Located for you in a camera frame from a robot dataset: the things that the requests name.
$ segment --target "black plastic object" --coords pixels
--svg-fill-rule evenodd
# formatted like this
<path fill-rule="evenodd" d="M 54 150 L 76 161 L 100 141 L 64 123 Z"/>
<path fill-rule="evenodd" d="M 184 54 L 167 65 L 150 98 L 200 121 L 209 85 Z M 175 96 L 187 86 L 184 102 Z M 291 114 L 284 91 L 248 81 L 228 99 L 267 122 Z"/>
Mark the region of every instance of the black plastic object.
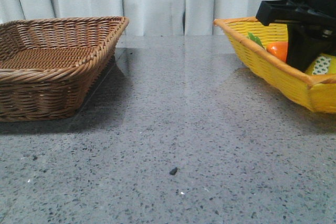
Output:
<path fill-rule="evenodd" d="M 286 63 L 301 71 L 336 49 L 336 0 L 262 1 L 256 17 L 265 26 L 287 24 Z"/>

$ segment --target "small black crumb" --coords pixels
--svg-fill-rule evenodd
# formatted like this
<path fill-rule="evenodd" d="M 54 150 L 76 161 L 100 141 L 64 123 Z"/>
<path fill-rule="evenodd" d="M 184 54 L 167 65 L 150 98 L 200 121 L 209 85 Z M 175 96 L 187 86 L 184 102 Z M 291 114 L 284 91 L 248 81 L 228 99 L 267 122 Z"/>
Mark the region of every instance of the small black crumb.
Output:
<path fill-rule="evenodd" d="M 177 170 L 178 170 L 178 168 L 175 167 L 174 169 L 172 169 L 172 170 L 169 172 L 169 174 L 170 174 L 170 175 L 175 175 L 175 174 L 177 173 Z"/>

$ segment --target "basket rim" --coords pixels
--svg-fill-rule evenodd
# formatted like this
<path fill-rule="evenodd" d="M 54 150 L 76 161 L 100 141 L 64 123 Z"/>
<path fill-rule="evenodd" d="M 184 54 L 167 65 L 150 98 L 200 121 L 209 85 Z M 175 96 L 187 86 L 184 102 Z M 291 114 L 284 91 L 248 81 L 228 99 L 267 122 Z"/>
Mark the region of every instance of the basket rim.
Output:
<path fill-rule="evenodd" d="M 252 50 L 257 55 L 261 56 L 270 64 L 274 65 L 281 71 L 305 82 L 308 88 L 312 88 L 316 84 L 332 84 L 336 83 L 336 73 L 332 74 L 321 74 L 321 75 L 309 75 L 300 70 L 291 67 L 290 65 L 286 64 L 285 62 L 281 61 L 280 59 L 274 57 L 272 54 L 267 52 L 263 47 L 259 46 L 254 41 L 248 39 L 243 34 L 235 31 L 233 28 L 230 27 L 229 24 L 232 23 L 247 23 L 247 22 L 256 22 L 259 23 L 259 20 L 252 16 L 252 17 L 242 17 L 242 18 L 228 18 L 228 19 L 215 19 L 214 25 L 219 26 L 225 33 L 231 35 L 236 41 L 244 45 L 245 47 Z"/>
<path fill-rule="evenodd" d="M 115 45 L 127 27 L 129 19 L 123 16 L 102 16 L 102 17 L 69 17 L 69 18 L 46 18 L 46 19 L 20 19 L 12 20 L 0 24 L 3 27 L 19 24 L 43 24 L 57 22 L 99 22 L 103 20 L 116 20 L 119 25 L 110 30 L 109 34 L 102 41 L 99 41 L 93 52 L 88 54 L 85 59 L 78 62 L 78 65 L 67 68 L 57 69 L 0 69 L 0 82 L 41 82 L 41 81 L 63 81 L 74 76 L 80 76 L 93 68 L 99 60 L 108 52 L 108 49 Z"/>

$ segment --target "wicker basket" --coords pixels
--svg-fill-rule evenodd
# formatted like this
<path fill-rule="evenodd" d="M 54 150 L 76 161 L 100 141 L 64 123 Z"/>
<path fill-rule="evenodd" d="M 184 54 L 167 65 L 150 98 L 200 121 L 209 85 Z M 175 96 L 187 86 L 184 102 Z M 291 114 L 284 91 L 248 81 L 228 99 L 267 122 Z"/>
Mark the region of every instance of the wicker basket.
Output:
<path fill-rule="evenodd" d="M 126 17 L 0 25 L 0 121 L 72 116 L 109 59 Z"/>
<path fill-rule="evenodd" d="M 287 41 L 286 25 L 263 26 L 254 17 L 216 19 L 214 24 L 223 29 L 239 59 L 287 98 L 313 112 L 336 113 L 336 74 L 307 75 L 247 38 L 251 32 L 260 37 L 264 45 Z"/>

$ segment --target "gray granite countertop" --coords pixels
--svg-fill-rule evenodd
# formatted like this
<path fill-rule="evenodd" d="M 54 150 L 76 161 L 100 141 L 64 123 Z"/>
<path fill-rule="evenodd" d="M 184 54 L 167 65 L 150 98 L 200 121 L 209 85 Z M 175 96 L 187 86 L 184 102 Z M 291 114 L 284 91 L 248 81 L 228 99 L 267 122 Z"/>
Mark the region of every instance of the gray granite countertop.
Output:
<path fill-rule="evenodd" d="M 115 56 L 75 116 L 0 123 L 1 224 L 336 223 L 336 116 L 225 36 L 122 36 Z"/>

